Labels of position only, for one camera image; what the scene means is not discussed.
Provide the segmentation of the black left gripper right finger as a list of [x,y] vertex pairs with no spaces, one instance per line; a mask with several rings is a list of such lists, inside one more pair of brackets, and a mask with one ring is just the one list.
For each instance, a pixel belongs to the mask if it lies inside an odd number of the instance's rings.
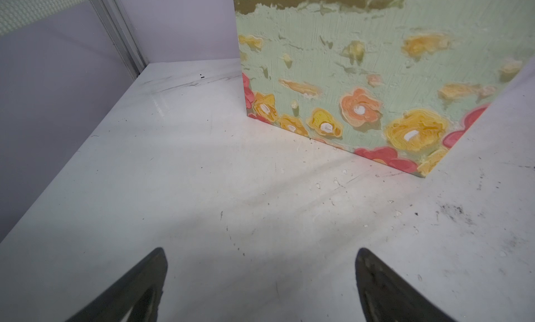
[[358,251],[355,276],[367,321],[454,322],[367,248]]

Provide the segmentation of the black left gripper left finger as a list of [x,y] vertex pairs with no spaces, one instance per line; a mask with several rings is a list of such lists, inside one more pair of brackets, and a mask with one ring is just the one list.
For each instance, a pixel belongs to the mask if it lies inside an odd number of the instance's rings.
[[168,262],[159,247],[69,321],[157,321]]

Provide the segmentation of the floral paper gift bag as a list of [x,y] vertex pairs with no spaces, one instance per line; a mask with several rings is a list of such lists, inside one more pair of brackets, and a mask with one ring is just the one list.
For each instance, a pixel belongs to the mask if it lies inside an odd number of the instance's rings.
[[534,0],[234,0],[247,115],[426,177],[534,56]]

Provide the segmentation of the white mesh two-tier shelf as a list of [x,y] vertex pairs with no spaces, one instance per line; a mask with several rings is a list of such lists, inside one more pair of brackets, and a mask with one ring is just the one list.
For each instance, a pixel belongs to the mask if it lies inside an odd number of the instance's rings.
[[1,35],[89,0],[1,0]]

